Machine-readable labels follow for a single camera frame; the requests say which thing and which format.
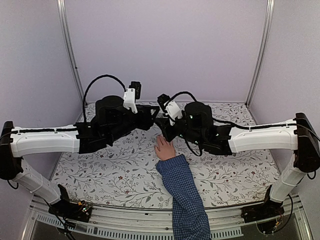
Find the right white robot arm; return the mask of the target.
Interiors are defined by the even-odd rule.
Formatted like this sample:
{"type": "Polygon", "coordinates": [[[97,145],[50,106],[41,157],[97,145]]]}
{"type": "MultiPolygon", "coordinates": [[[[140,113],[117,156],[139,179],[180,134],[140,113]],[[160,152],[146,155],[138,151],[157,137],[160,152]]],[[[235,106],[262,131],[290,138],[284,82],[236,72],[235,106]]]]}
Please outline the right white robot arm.
{"type": "Polygon", "coordinates": [[[291,150],[291,160],[276,183],[266,194],[266,201],[259,206],[262,218],[269,218],[278,210],[286,196],[301,182],[305,175],[320,167],[319,139],[304,113],[283,122],[244,126],[213,118],[212,109],[200,101],[193,101],[181,109],[167,96],[158,104],[164,117],[155,123],[164,138],[171,142],[182,138],[187,145],[216,156],[231,156],[253,150],[291,150]]]}

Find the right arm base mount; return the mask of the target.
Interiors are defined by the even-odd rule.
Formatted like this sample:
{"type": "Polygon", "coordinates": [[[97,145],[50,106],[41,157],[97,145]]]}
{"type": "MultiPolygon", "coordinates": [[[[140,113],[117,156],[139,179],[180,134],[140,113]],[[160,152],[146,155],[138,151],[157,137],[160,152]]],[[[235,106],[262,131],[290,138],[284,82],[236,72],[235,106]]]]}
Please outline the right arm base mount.
{"type": "Polygon", "coordinates": [[[285,213],[283,202],[275,202],[271,200],[270,185],[266,191],[264,201],[260,204],[245,206],[241,208],[241,217],[245,223],[260,221],[267,218],[280,216],[285,213]]]}

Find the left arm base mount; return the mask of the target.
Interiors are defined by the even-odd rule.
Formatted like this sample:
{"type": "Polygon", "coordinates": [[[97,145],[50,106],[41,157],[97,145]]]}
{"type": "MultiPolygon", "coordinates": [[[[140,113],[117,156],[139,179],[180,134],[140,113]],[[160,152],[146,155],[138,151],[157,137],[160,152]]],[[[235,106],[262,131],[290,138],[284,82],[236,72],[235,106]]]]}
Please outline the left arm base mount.
{"type": "Polygon", "coordinates": [[[71,202],[66,188],[61,184],[57,186],[60,190],[59,201],[54,204],[50,203],[48,212],[64,219],[88,223],[92,214],[92,205],[84,200],[71,202]]]}

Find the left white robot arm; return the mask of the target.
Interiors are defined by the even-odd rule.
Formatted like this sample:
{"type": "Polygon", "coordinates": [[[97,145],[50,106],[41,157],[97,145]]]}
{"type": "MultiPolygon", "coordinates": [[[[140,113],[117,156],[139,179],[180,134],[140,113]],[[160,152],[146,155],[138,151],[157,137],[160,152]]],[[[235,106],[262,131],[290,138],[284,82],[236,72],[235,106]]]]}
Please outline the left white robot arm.
{"type": "Polygon", "coordinates": [[[74,213],[67,190],[53,185],[23,160],[26,155],[43,153],[89,154],[113,146],[133,130],[149,130],[160,108],[129,103],[111,95],[95,103],[95,116],[73,125],[49,128],[15,127],[12,121],[3,125],[0,136],[0,178],[12,180],[34,193],[63,216],[74,213]]]}

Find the person's bare hand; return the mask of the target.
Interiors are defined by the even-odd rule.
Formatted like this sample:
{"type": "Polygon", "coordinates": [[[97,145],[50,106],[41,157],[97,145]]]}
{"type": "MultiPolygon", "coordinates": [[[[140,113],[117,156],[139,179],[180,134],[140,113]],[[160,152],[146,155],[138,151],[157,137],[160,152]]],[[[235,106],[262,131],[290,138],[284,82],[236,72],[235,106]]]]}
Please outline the person's bare hand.
{"type": "Polygon", "coordinates": [[[172,159],[176,156],[174,144],[167,141],[162,135],[156,137],[155,153],[161,161],[172,159]]]}

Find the blue checkered sleeve forearm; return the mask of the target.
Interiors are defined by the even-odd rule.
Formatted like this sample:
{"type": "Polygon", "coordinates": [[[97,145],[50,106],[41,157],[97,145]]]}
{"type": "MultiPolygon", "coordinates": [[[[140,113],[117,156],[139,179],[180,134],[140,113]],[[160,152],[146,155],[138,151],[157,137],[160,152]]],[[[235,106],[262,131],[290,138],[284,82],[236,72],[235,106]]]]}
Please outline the blue checkered sleeve forearm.
{"type": "Polygon", "coordinates": [[[172,228],[175,240],[210,240],[208,215],[184,155],[159,161],[157,171],[172,196],[172,228]]]}

